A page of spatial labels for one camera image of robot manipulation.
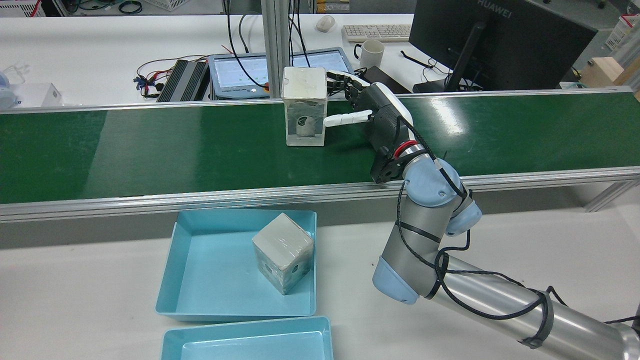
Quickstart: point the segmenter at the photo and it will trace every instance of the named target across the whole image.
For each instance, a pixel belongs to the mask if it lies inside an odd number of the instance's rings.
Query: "keyboard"
[[[411,25],[343,25],[342,35],[348,42],[379,40],[380,42],[408,42]]]

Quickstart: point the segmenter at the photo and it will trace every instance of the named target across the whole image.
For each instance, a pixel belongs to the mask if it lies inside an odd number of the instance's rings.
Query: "blue tray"
[[[160,360],[333,360],[324,316],[172,329]]]
[[[316,213],[257,209],[181,211],[173,227],[156,312],[181,321],[238,322],[316,312],[316,260],[282,295],[260,273],[252,238],[280,213],[315,240]]]

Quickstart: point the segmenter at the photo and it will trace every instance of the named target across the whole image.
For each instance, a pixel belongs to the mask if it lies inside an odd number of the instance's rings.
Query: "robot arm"
[[[327,76],[332,90],[345,90],[357,112],[334,115],[325,124],[366,122],[376,150],[372,178],[402,178],[406,187],[374,272],[377,289],[405,304],[426,297],[561,359],[640,359],[638,330],[599,322],[440,249],[444,234],[464,233],[482,215],[458,173],[433,155],[413,129],[409,111],[385,85],[367,85],[345,73]]]

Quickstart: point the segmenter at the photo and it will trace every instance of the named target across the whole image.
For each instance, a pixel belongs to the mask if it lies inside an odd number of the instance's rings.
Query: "computer monitor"
[[[596,32],[528,0],[418,0],[409,42],[455,70],[447,91],[460,77],[484,90],[550,89]]]

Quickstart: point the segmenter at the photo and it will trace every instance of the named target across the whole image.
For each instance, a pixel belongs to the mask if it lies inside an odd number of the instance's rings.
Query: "tablet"
[[[267,58],[265,53],[238,54],[244,69],[260,84],[268,82]],[[353,74],[353,68],[341,47],[309,50],[307,58],[311,67],[324,67]],[[293,65],[306,67],[303,53],[293,56]],[[260,99],[269,93],[257,86],[244,73],[233,54],[218,54],[209,57],[211,69],[212,99]]]

